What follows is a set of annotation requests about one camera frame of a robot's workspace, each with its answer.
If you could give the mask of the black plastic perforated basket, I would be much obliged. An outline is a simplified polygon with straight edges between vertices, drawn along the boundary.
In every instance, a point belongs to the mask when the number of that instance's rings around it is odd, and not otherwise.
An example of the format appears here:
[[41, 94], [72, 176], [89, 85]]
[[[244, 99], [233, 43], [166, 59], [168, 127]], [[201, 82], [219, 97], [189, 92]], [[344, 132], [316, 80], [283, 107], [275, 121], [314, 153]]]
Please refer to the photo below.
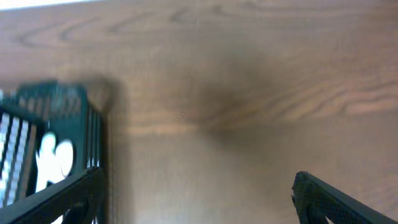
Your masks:
[[[2, 95], [25, 111], [27, 119], [31, 120], [36, 127], [35, 146], [29, 151], [26, 163], [26, 168], [29, 170], [29, 176], [24, 179], [26, 191], [24, 196], [15, 202], [35, 194], [38, 173], [35, 154], [40, 149], [43, 135], [53, 132], [56, 137], [55, 149], [65, 139], [71, 140], [73, 144], [73, 167], [67, 177], [79, 174], [90, 167], [103, 169], [104, 200], [91, 223], [104, 223], [107, 193], [104, 158], [106, 125], [101, 113], [89, 102], [86, 89], [77, 84], [41, 82], [24, 84], [16, 91], [2, 93]], [[61, 170], [59, 176], [61, 176], [60, 181], [67, 178], [61, 174]], [[63, 223], [64, 219], [65, 215], [62, 215], [52, 223]]]

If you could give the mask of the white plastic spoon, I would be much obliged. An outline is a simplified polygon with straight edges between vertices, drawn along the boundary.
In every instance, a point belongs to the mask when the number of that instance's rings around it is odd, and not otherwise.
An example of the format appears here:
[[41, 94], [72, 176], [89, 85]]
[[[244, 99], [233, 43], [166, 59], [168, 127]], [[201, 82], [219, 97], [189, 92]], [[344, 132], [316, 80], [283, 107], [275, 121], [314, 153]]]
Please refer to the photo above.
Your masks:
[[55, 155], [60, 164], [61, 174], [67, 177], [73, 167], [74, 161], [72, 141], [69, 139], [61, 141], [55, 149]]

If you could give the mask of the white plastic fork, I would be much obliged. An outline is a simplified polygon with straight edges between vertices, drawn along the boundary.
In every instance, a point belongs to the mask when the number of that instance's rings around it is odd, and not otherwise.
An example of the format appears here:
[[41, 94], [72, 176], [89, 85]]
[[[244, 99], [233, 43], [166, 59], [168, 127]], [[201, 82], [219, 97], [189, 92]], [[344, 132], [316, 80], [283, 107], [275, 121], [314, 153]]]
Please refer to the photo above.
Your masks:
[[35, 154], [37, 164], [37, 182], [35, 193], [45, 189], [47, 183], [59, 182], [59, 168], [56, 162], [56, 157], [53, 152], [56, 145], [56, 137], [53, 132], [47, 132], [43, 135], [40, 143], [40, 149]]

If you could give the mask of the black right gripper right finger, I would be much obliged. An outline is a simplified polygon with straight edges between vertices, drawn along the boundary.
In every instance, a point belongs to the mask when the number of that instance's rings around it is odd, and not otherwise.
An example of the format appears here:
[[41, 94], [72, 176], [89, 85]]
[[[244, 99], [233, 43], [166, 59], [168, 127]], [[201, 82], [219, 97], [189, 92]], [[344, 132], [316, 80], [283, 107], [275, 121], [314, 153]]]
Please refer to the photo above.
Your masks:
[[305, 171], [296, 173], [292, 201], [300, 224], [397, 224]]

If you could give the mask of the clear plastic perforated basket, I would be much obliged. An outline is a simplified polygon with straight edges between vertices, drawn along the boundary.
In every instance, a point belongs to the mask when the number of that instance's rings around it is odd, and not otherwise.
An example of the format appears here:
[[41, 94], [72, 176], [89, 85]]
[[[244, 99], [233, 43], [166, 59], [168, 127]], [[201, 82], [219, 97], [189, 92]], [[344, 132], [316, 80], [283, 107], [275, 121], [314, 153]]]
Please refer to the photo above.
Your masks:
[[24, 196], [26, 163], [35, 146], [35, 124], [13, 101], [1, 95], [1, 207]]

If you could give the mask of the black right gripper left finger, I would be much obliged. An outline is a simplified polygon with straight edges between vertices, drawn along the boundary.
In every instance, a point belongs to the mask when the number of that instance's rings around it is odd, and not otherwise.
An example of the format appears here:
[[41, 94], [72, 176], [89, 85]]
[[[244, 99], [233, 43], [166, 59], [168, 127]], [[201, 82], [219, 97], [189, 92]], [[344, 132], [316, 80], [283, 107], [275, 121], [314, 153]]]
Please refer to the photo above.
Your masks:
[[2, 224], [91, 223], [104, 200], [104, 171], [90, 167], [1, 209]]

